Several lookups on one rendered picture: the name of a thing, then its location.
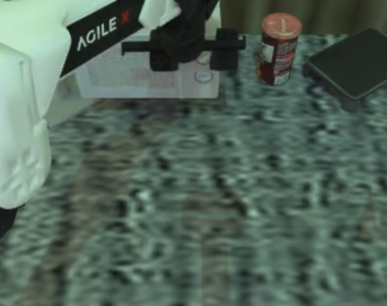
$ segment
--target can label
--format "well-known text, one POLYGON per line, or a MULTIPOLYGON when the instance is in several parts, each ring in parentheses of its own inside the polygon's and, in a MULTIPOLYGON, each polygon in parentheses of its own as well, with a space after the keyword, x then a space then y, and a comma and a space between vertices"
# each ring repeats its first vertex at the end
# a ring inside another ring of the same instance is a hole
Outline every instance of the can label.
POLYGON ((270 85, 288 81, 295 58, 300 21, 286 13, 275 13, 263 21, 261 52, 257 63, 258 78, 270 85))

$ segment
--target patterned tablecloth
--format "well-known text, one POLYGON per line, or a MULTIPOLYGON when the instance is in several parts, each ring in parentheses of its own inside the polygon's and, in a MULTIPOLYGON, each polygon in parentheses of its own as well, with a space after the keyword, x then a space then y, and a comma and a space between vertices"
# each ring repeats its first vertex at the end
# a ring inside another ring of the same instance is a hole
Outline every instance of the patterned tablecloth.
POLYGON ((387 86, 343 112, 302 36, 216 101, 104 101, 51 130, 46 186, 0 242, 0 306, 387 306, 387 86))

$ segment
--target black tray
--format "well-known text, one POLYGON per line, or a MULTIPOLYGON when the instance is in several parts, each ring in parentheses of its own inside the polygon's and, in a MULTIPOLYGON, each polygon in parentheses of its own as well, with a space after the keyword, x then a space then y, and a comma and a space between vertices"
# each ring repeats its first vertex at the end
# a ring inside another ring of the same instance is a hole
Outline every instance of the black tray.
POLYGON ((335 94, 344 110, 355 110, 387 84, 387 36, 375 29, 351 35, 311 56, 303 75, 335 94))

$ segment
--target can lid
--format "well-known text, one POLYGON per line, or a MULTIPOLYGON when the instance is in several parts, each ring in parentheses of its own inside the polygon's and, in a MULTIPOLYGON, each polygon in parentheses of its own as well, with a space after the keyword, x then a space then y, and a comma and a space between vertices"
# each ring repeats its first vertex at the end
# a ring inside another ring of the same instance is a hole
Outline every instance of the can lid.
POLYGON ((302 28, 301 22, 288 13, 269 14, 264 18, 262 26, 269 36, 287 40, 297 37, 302 28))

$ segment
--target white robot link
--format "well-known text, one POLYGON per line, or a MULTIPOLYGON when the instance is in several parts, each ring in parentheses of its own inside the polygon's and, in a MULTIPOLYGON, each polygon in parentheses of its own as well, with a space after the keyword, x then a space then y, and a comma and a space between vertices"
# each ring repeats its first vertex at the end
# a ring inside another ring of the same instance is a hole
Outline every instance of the white robot link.
POLYGON ((0 238, 18 207, 50 170, 47 123, 57 83, 125 38, 152 30, 149 42, 122 52, 150 52, 153 71, 174 71, 204 50, 211 69, 237 68, 245 48, 232 29, 205 41, 218 0, 25 0, 0 2, 0 238))

